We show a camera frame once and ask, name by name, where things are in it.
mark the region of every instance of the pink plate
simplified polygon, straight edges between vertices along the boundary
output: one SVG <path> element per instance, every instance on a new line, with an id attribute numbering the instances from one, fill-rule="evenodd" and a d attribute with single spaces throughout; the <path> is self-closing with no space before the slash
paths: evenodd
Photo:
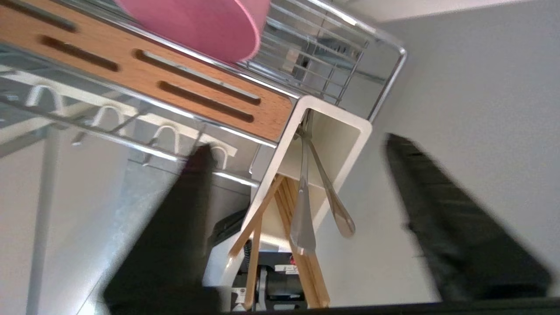
<path id="1" fill-rule="evenodd" d="M 146 29 L 225 62 L 250 59 L 270 0 L 117 0 Z"/>

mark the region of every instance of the wooden utensil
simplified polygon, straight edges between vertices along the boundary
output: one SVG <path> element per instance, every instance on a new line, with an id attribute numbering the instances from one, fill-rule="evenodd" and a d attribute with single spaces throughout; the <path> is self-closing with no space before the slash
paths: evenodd
<path id="1" fill-rule="evenodd" d="M 291 178 L 285 178 L 282 185 L 275 194 L 276 204 L 282 219 L 286 237 L 290 234 L 290 224 L 293 217 L 293 209 L 296 204 L 297 183 Z M 295 246 L 290 242 L 292 255 L 296 261 L 300 280 L 304 289 L 307 303 L 310 307 L 328 307 L 330 298 L 326 289 L 323 273 L 315 253 L 300 255 L 295 251 Z"/>
<path id="2" fill-rule="evenodd" d="M 249 223 L 247 223 L 247 226 L 241 232 L 234 245 L 231 247 L 229 253 L 227 254 L 229 258 L 228 266 L 231 264 L 232 260 L 237 258 L 237 256 L 243 249 L 243 246 L 245 245 L 247 240 L 249 240 L 253 231 L 256 229 L 257 224 L 261 222 L 264 211 L 267 209 L 268 204 L 271 202 L 272 198 L 274 198 L 274 194 L 276 193 L 278 187 L 280 187 L 280 185 L 282 184 L 283 180 L 284 176 L 276 175 L 274 181 L 272 182 L 272 185 L 270 185 L 270 188 L 268 188 L 267 194 L 264 196 L 263 202 L 255 211 L 255 214 L 253 215 Z"/>
<path id="3" fill-rule="evenodd" d="M 244 307 L 247 311 L 251 309 L 255 300 L 256 269 L 259 264 L 260 231 L 262 226 L 263 217 L 261 216 L 256 222 L 253 234 L 253 242 L 251 244 L 251 257 L 249 258 L 249 270 L 247 273 L 247 283 L 245 286 L 246 293 Z"/>

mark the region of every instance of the chrome wire rack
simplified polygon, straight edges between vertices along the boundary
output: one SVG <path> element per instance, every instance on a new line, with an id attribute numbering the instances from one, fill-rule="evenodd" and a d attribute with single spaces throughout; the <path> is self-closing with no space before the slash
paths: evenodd
<path id="1" fill-rule="evenodd" d="M 104 14 L 110 20 L 135 24 L 113 0 L 63 1 L 95 8 L 89 12 Z M 371 43 L 386 44 L 398 54 L 394 67 L 385 76 L 360 69 L 362 56 Z M 197 52 L 189 54 L 291 97 L 313 95 L 335 105 L 342 101 L 351 79 L 361 76 L 381 86 L 367 117 L 370 121 L 407 57 L 398 39 L 322 0 L 272 0 L 258 54 L 236 67 Z"/>

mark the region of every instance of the metal utensil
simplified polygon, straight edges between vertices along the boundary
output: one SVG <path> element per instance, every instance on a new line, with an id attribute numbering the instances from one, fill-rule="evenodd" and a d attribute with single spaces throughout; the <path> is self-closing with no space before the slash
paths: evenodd
<path id="1" fill-rule="evenodd" d="M 323 164 L 319 158 L 319 154 L 317 154 L 317 150 L 315 150 L 315 146 L 311 140 L 310 133 L 306 133 L 303 130 L 299 129 L 298 134 L 300 135 L 303 142 L 307 143 L 307 146 L 311 150 L 313 154 L 313 158 L 315 159 L 315 163 L 317 164 L 317 168 L 319 169 L 319 174 L 321 175 L 321 179 L 323 180 L 323 187 L 325 188 L 326 197 L 329 200 L 330 210 L 333 213 L 334 222 L 337 224 L 338 231 L 340 234 L 345 238 L 350 238 L 354 236 L 356 233 L 356 225 L 354 224 L 354 220 L 350 217 L 350 214 L 340 201 L 336 191 L 334 190 L 333 184 L 330 181 L 329 177 L 327 176 L 325 169 L 323 168 Z"/>
<path id="2" fill-rule="evenodd" d="M 301 128 L 307 131 L 310 123 L 310 111 L 304 116 Z M 311 204 L 309 202 L 309 186 L 307 176 L 309 173 L 309 147 L 301 140 L 301 175 L 300 186 L 297 190 L 296 208 L 294 209 L 292 224 L 290 226 L 290 239 L 297 248 L 298 254 L 315 252 L 315 231 L 311 219 Z"/>

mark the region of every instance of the black object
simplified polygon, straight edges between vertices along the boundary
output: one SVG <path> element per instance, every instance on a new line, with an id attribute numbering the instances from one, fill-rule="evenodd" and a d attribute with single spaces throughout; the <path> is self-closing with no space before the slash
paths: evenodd
<path id="1" fill-rule="evenodd" d="M 546 296 L 549 272 L 414 143 L 389 134 L 386 153 L 444 301 Z"/>
<path id="2" fill-rule="evenodd" d="M 252 311 L 307 308 L 300 277 L 293 268 L 290 253 L 259 252 L 258 262 L 255 302 L 251 308 Z M 238 296 L 240 293 L 244 293 L 241 291 L 247 282 L 247 272 L 248 267 L 241 265 L 235 277 L 231 294 L 232 311 L 240 309 L 239 304 L 242 302 Z"/>
<path id="3" fill-rule="evenodd" d="M 251 250 L 253 248 L 253 241 L 250 239 L 247 240 L 245 245 L 243 245 L 243 263 L 244 266 L 241 266 L 239 269 L 245 268 L 245 272 L 249 270 L 249 264 L 251 263 Z"/>
<path id="4" fill-rule="evenodd" d="M 218 312 L 219 295 L 202 287 L 215 165 L 208 145 L 188 159 L 103 293 L 112 314 Z"/>
<path id="5" fill-rule="evenodd" d="M 210 236 L 210 243 L 212 246 L 222 243 L 224 240 L 232 237 L 235 233 L 241 231 L 243 219 L 245 218 L 248 209 L 249 207 L 226 216 L 214 225 L 214 230 Z"/>

